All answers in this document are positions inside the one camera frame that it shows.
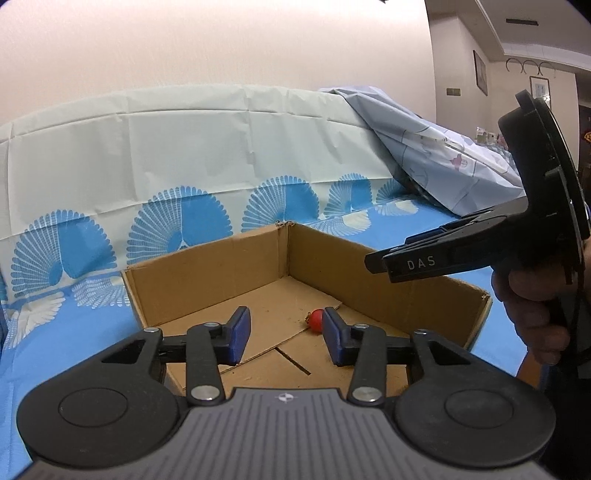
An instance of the cardboard box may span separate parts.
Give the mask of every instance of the cardboard box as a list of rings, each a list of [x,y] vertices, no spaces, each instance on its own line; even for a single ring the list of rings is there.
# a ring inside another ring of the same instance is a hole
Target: cardboard box
[[[165,335],[203,322],[225,323],[241,305],[252,333],[242,363],[220,366],[233,387],[339,387],[352,367],[334,366],[322,335],[307,329],[314,309],[332,306],[350,324],[371,323],[389,335],[418,328],[469,346],[491,307],[489,294],[447,277],[391,284],[372,275],[371,250],[312,228],[282,223],[149,260],[123,272],[136,318]],[[185,388],[185,365],[169,364],[168,380]],[[388,395],[407,385],[405,368],[388,366]]]

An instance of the white wall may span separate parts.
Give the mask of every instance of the white wall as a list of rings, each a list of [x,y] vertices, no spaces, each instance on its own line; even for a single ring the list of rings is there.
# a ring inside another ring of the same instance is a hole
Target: white wall
[[[435,120],[423,0],[11,0],[0,46],[0,125],[185,83],[374,85]]]
[[[435,69],[437,123],[474,138],[476,127],[491,127],[490,100],[476,85],[473,50],[488,59],[458,17],[432,19],[431,45]],[[448,96],[447,88],[460,88],[461,96]]]
[[[530,91],[530,75],[537,76],[535,67],[525,66],[529,73],[520,73],[521,67],[509,64],[510,72],[505,62],[495,62],[489,65],[489,81],[491,84],[491,124],[498,132],[498,120],[506,113],[517,108],[515,94]],[[574,73],[543,69],[542,73],[550,81],[550,97],[552,113],[562,130],[564,139],[569,147],[575,165],[579,164],[579,100],[577,98],[577,84]]]

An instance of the finger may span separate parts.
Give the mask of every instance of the finger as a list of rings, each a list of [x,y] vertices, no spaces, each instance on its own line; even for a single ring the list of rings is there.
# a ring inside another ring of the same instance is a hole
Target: finger
[[[576,282],[567,285],[564,267],[556,261],[531,270],[512,270],[508,283],[516,295],[534,301],[551,300],[576,289]]]
[[[527,328],[516,323],[515,331],[532,350],[561,352],[567,348],[570,341],[566,328],[559,325]]]
[[[492,273],[491,286],[496,298],[500,301],[507,301],[517,296],[509,286],[509,277],[497,271]]]
[[[556,365],[560,360],[558,352],[544,352],[541,350],[533,350],[535,360],[542,365]]]
[[[504,305],[507,316],[522,328],[541,327],[550,322],[550,311],[543,303],[515,296]]]

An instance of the red ball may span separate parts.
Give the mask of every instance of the red ball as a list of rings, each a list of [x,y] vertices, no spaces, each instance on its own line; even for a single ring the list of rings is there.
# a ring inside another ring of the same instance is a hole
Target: red ball
[[[306,317],[306,323],[310,327],[310,330],[316,333],[322,333],[322,313],[324,312],[323,309],[314,310],[312,313],[309,313]]]

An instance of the picture frame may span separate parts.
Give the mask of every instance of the picture frame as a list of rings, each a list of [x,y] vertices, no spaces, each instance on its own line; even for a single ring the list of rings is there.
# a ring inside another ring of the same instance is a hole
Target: picture frame
[[[550,96],[550,81],[543,77],[530,77],[530,92],[533,98],[543,98],[552,110],[552,97]]]
[[[486,96],[488,96],[488,84],[486,82],[486,65],[480,55],[476,53],[476,50],[472,50],[474,53],[474,70],[476,71],[476,86],[482,90]]]

